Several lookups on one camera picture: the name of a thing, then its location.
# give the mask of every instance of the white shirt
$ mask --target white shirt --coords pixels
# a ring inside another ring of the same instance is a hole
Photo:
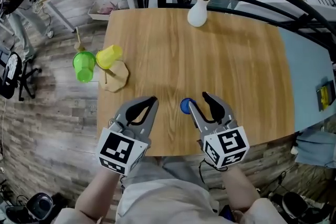
[[[116,224],[232,224],[218,216],[218,202],[209,192],[179,179],[160,179],[130,185],[117,209]],[[94,224],[83,213],[71,208],[61,211],[55,224]],[[241,224],[286,224],[268,199],[256,200],[243,214]]]

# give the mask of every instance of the gray trousers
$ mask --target gray trousers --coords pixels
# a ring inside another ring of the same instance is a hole
[[[129,175],[122,180],[124,187],[157,179],[180,179],[208,190],[208,187],[194,173],[183,157],[162,157],[162,161],[162,167],[159,167],[154,157],[143,157]]]
[[[26,19],[42,36],[50,31],[43,20],[33,12],[33,9],[30,7],[31,5],[32,4],[28,0],[24,0],[19,8],[7,15],[7,19],[14,34],[19,38],[20,43],[23,45],[24,58],[34,55],[35,50],[30,43],[21,19]]]

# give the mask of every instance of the blue cap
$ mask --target blue cap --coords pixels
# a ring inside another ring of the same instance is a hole
[[[196,104],[196,101],[191,99],[191,98],[184,98],[182,101],[181,101],[181,104],[180,104],[180,108],[182,110],[182,112],[184,114],[190,114],[190,111],[189,111],[189,102],[193,102],[194,104]]]

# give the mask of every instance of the flower vase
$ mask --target flower vase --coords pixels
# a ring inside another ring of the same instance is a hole
[[[207,19],[206,6],[210,0],[197,0],[196,4],[188,12],[188,22],[195,27],[205,24]]]

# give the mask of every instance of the gray wood floor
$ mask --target gray wood floor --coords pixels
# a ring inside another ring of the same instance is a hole
[[[97,52],[103,46],[107,22],[93,21],[87,11],[96,0],[59,0],[55,5],[75,26],[80,27],[84,46]],[[127,7],[125,0],[112,0]],[[48,15],[40,12],[46,24]],[[70,33],[60,22],[51,17],[55,31],[52,39],[39,36],[28,26],[28,34],[38,51],[35,66],[42,73],[32,81],[36,87],[36,99],[27,96],[18,102],[17,94],[6,102],[3,120],[3,145],[5,174],[14,197],[27,197],[37,192],[54,194],[61,192],[71,201],[92,180],[98,164],[94,157],[97,131],[98,70],[91,82],[76,81],[72,67],[75,55],[73,45],[76,34]],[[15,50],[22,48],[17,39],[0,29],[0,40],[9,48],[15,42]],[[5,99],[0,98],[0,114],[4,112]],[[296,165],[290,148],[294,137],[251,148],[244,163],[244,172],[264,194],[277,186],[277,178],[289,170],[282,185],[313,199],[326,200],[326,177],[330,170],[309,165]],[[186,160],[198,176],[198,165],[203,155],[188,156]],[[202,165],[202,174],[209,187],[221,187],[220,174]],[[277,192],[284,193],[279,187]],[[227,204],[224,190],[211,190],[213,196]],[[109,222],[113,222],[115,210],[121,197],[118,190],[111,205]]]

